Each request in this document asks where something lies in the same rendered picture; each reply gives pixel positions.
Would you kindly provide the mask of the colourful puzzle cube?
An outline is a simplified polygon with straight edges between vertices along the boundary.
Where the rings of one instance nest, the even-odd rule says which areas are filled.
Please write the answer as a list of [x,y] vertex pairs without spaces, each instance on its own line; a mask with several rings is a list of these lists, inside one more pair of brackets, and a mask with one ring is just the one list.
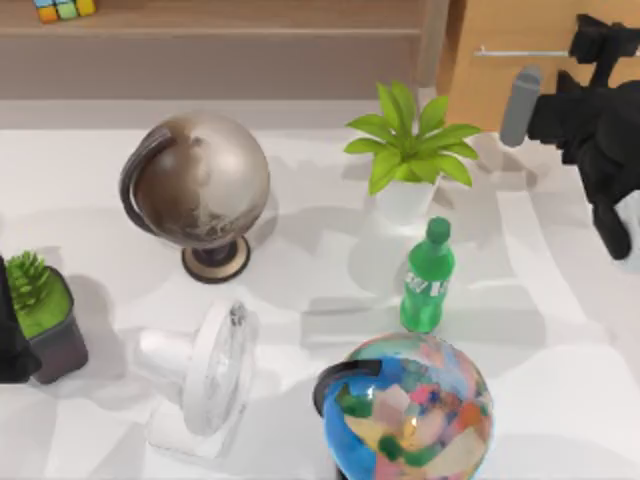
[[32,0],[43,24],[91,16],[98,9],[98,0]]

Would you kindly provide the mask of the pale grey rounded box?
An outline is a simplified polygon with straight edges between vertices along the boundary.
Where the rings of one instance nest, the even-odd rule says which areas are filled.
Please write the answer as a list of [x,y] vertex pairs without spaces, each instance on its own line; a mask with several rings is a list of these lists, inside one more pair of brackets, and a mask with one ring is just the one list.
[[517,148],[524,142],[540,96],[542,79],[542,71],[537,65],[527,65],[515,76],[499,131],[503,145]]

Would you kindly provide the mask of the small plant in grey pot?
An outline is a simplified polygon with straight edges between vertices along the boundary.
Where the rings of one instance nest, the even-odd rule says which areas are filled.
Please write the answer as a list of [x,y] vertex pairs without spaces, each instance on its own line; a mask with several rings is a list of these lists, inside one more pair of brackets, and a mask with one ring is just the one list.
[[20,328],[41,363],[35,380],[48,385],[83,368],[89,353],[64,275],[29,250],[8,260],[7,273]]

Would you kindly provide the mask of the brown and silver globe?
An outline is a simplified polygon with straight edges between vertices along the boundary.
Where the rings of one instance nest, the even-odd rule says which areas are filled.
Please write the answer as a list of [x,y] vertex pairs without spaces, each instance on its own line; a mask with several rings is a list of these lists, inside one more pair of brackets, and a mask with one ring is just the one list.
[[118,194],[128,219],[177,245],[186,273],[228,282],[251,259],[247,232],[270,195],[267,157],[241,123],[213,112],[171,116],[124,163]]

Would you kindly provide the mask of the green plant in white pot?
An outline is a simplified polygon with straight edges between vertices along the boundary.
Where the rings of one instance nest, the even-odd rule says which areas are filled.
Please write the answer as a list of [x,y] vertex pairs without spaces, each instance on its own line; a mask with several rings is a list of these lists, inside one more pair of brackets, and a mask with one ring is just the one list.
[[442,179],[472,186],[466,163],[477,160],[478,153],[468,139],[481,129],[448,124],[446,96],[419,106],[403,83],[378,83],[376,90],[380,111],[346,124],[361,135],[344,152],[371,158],[367,193],[379,213],[392,223],[412,224],[427,212]]

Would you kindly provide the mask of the green bottle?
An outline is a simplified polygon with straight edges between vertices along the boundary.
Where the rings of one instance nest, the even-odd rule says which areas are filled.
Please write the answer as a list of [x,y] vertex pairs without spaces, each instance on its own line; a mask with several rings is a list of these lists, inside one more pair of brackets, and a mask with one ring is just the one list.
[[441,216],[432,217],[427,223],[424,238],[408,254],[400,321],[409,331],[430,333],[441,321],[455,268],[450,237],[449,220]]

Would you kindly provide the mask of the wooden open shelf unit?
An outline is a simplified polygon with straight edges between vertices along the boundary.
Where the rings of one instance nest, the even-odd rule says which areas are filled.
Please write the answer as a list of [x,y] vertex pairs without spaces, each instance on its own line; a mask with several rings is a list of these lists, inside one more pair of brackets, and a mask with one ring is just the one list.
[[351,100],[431,86],[450,0],[0,0],[2,100]]

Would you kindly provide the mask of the wooden cupboard door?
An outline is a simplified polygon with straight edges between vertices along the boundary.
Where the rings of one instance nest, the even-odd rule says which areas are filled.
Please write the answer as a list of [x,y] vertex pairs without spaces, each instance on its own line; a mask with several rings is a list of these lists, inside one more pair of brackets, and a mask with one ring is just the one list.
[[588,83],[594,67],[569,57],[476,57],[490,50],[568,50],[576,16],[640,28],[640,0],[450,0],[437,92],[449,97],[447,120],[500,129],[512,82],[527,65],[543,75],[541,91],[555,91],[557,72]]

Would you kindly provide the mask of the white desk fan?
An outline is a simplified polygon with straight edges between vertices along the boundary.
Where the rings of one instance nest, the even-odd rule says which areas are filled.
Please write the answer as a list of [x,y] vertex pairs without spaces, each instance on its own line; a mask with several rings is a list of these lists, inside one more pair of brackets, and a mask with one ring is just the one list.
[[199,328],[146,328],[132,363],[162,397],[146,440],[168,454],[214,461],[234,439],[255,373],[257,316],[238,299],[215,301]]

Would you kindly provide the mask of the colourful blue globe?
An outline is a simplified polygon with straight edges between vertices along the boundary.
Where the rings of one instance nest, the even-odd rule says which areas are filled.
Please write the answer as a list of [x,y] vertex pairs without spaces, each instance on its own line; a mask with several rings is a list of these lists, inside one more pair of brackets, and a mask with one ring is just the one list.
[[492,440],[485,378],[430,334],[363,342],[319,374],[312,400],[338,480],[473,480]]

